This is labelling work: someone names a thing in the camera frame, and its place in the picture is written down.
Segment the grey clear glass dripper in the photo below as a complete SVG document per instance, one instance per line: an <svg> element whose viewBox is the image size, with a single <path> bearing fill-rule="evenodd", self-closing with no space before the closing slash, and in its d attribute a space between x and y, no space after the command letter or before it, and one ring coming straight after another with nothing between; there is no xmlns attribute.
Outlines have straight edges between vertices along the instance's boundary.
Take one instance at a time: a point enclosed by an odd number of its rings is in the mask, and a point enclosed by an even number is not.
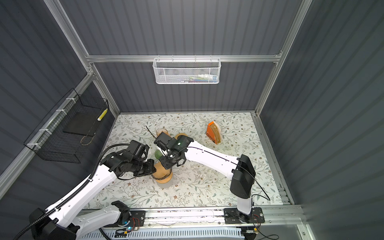
<svg viewBox="0 0 384 240"><path fill-rule="evenodd" d="M173 171L172 169L165 169L164 167L157 166L155 167L156 171L151 174L152 178L156 180L157 182L168 182L172 176L173 176Z"/></svg>

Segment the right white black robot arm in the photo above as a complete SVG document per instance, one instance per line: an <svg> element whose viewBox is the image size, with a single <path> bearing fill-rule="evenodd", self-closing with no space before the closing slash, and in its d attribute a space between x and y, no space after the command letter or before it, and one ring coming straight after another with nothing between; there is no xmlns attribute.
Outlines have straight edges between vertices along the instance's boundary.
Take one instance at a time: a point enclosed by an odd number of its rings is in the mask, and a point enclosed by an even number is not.
<svg viewBox="0 0 384 240"><path fill-rule="evenodd" d="M167 170L191 161L209 167L230 179L230 191L237 196L237 210L244 216L251 215L252 188L256 182L256 172L248 156L228 156L211 150L188 136L175 139L165 133L161 133L154 144L165 153L160 162Z"/></svg>

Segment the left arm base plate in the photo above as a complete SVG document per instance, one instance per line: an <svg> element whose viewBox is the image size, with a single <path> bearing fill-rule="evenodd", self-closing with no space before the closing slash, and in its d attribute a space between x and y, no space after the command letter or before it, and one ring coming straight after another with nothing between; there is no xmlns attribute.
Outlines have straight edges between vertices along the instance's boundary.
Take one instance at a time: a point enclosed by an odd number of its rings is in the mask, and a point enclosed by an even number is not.
<svg viewBox="0 0 384 240"><path fill-rule="evenodd" d="M145 222L146 212L145 211L130 211L129 213L123 214L119 217L117 222L114 224L106 225L105 228L112 227L142 227Z"/></svg>

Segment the orange coffee filter pack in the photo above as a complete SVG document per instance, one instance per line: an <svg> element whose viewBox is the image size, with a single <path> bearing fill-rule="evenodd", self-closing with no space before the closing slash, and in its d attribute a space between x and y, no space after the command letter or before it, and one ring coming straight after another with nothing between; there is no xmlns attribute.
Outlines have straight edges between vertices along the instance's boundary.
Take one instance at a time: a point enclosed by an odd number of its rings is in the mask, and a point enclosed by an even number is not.
<svg viewBox="0 0 384 240"><path fill-rule="evenodd" d="M220 144L222 141L220 126L215 121L208 124L206 135L216 145Z"/></svg>

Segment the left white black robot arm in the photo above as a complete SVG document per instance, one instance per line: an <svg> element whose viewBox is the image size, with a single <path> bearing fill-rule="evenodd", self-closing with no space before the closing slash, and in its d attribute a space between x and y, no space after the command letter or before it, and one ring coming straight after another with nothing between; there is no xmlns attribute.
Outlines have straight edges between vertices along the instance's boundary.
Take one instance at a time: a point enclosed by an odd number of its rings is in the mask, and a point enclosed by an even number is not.
<svg viewBox="0 0 384 240"><path fill-rule="evenodd" d="M35 240L78 240L84 235L108 225L116 224L131 230L139 224L132 217L130 208L121 201L79 217L78 213L104 187L125 173L134 177L151 175L156 171L155 162L146 160L143 152L127 151L104 155L96 168L78 186L46 209L36 209L30 214L30 227Z"/></svg>

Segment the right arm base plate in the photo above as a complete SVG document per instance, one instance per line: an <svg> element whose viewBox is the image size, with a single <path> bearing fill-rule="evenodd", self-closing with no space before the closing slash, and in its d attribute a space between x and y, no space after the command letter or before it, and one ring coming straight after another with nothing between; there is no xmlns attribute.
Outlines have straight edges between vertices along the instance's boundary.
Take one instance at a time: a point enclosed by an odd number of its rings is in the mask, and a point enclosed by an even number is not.
<svg viewBox="0 0 384 240"><path fill-rule="evenodd" d="M228 225L265 223L263 211L258 207L253 207L249 215L241 213L237 208L225 208L224 218Z"/></svg>

